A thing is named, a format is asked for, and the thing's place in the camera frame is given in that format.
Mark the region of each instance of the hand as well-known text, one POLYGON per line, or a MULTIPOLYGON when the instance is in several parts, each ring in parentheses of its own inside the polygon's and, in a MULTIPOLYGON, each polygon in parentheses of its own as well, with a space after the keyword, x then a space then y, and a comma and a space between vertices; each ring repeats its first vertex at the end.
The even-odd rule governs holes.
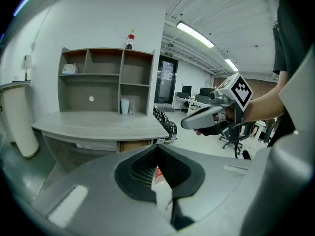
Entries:
MULTIPOLYGON (((225 109, 225 118, 227 120, 233 120, 234 119, 234 109, 233 108, 228 107, 228 108, 225 109)), ((219 120, 218 114, 213 115, 213 119, 215 121, 218 121, 219 120)), ((194 129, 194 131, 196 132, 197 136, 202 135, 202 133, 198 129, 194 129)))

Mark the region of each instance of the black and white marker cube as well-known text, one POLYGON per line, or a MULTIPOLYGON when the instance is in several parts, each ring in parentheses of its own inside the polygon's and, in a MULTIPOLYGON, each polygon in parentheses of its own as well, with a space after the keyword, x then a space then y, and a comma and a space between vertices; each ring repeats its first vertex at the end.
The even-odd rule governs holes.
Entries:
POLYGON ((225 94, 231 100, 235 100, 242 111, 245 110, 253 95, 252 89, 240 73, 228 77, 216 91, 219 95, 225 94))

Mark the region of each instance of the glass door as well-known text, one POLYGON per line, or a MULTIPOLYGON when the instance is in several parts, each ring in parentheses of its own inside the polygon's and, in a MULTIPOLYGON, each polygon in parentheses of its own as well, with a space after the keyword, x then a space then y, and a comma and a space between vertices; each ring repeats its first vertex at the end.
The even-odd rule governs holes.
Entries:
POLYGON ((173 103, 177 63, 177 60, 159 57, 155 103, 173 103))

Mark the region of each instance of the bottle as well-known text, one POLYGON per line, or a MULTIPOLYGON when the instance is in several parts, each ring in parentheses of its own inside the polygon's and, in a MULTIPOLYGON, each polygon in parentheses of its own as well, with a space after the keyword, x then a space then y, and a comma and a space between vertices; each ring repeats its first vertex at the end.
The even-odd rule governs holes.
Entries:
POLYGON ((131 34, 128 35, 127 44, 126 44, 126 48, 125 49, 132 50, 133 40, 134 40, 134 29, 132 29, 131 30, 131 34))

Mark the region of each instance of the brick wall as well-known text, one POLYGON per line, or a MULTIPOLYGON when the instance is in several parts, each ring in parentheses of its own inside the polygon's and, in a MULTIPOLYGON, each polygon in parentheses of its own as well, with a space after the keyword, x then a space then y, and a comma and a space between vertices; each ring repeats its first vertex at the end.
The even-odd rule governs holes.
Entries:
MULTIPOLYGON (((215 78, 214 83, 213 83, 214 87, 220 86, 221 83, 225 79, 226 78, 215 78)), ((246 81, 254 92, 252 99, 256 99, 258 97, 263 96, 264 94, 268 93, 271 89, 273 89, 277 85, 277 83, 269 82, 269 81, 260 81, 260 80, 251 80, 251 79, 246 79, 246 81)))

